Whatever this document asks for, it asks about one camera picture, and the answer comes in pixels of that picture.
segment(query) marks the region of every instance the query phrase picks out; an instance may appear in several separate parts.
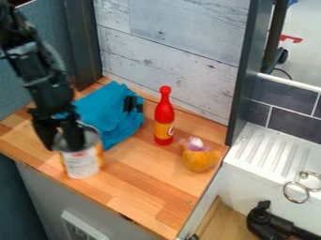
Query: black robotic arm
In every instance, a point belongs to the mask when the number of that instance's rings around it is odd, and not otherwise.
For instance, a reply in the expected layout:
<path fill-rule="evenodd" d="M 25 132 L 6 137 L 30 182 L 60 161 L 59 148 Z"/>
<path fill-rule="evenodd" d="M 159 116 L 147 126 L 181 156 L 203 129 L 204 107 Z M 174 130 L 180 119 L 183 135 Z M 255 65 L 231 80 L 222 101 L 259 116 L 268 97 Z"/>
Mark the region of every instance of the black robotic arm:
<path fill-rule="evenodd" d="M 7 0 L 0 0 L 0 57 L 9 61 L 23 79 L 36 108 L 29 112 L 33 126 L 48 150 L 53 149 L 57 128 L 61 128 L 71 151 L 84 147 L 84 130 L 71 104 L 74 96 L 65 65 L 36 28 Z M 65 113 L 65 118 L 53 115 Z"/>

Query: white sink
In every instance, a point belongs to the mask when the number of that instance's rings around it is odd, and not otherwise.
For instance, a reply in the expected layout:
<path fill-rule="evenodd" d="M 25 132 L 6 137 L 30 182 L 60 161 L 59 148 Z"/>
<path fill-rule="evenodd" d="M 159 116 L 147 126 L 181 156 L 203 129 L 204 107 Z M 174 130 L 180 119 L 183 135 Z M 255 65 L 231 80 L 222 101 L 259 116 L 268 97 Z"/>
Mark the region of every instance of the white sink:
<path fill-rule="evenodd" d="M 298 181 L 300 171 L 321 174 L 321 145 L 249 123 L 224 160 L 219 195 L 243 215 L 259 201 L 271 200 L 274 215 L 321 235 L 321 192 L 302 204 L 283 196 L 283 185 Z M 321 186 L 314 177 L 300 183 Z"/>

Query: blue cloth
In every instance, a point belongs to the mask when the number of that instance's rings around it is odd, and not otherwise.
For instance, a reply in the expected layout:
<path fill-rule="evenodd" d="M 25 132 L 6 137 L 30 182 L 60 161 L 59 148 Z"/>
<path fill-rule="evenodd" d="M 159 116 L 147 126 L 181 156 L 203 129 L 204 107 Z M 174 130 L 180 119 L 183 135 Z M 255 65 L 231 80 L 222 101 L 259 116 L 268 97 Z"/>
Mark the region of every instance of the blue cloth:
<path fill-rule="evenodd" d="M 293 4 L 295 4 L 295 3 L 297 3 L 298 2 L 298 0 L 289 0 L 289 7 L 291 6 L 291 5 L 293 5 Z"/>
<path fill-rule="evenodd" d="M 127 97 L 134 103 L 124 111 Z M 140 111 L 143 109 L 143 98 L 136 96 L 125 84 L 117 82 L 74 101 L 73 105 L 82 122 L 99 130 L 105 150 L 133 135 L 144 122 Z"/>

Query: wooden shelf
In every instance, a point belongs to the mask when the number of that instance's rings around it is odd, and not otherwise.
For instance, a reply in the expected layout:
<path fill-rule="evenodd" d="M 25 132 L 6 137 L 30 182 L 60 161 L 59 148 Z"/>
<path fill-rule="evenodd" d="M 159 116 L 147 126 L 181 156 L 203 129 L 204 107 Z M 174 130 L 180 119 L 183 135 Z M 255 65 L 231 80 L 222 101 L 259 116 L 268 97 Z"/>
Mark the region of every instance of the wooden shelf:
<path fill-rule="evenodd" d="M 102 79 L 77 93 L 77 98 L 109 81 Z M 228 149 L 223 145 L 226 127 L 176 107 L 176 142 L 158 146 L 153 142 L 152 130 L 157 99 L 134 90 L 145 98 L 145 124 L 134 136 L 106 151 L 106 167 L 91 178 L 67 177 L 59 155 L 47 151 L 36 136 L 27 107 L 1 121 L 0 151 L 159 237 L 174 239 L 222 161 L 207 171 L 191 172 L 181 162 L 177 140 L 200 137 L 221 151 L 223 158 Z"/>

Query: wood panel backdrop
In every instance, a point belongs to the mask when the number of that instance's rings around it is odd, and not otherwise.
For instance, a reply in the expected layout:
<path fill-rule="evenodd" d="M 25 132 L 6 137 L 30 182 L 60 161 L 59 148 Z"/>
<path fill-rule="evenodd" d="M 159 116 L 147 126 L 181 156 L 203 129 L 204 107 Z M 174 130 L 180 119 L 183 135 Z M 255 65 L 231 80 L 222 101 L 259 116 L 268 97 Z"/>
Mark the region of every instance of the wood panel backdrop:
<path fill-rule="evenodd" d="M 94 0 L 103 75 L 227 125 L 250 0 Z"/>

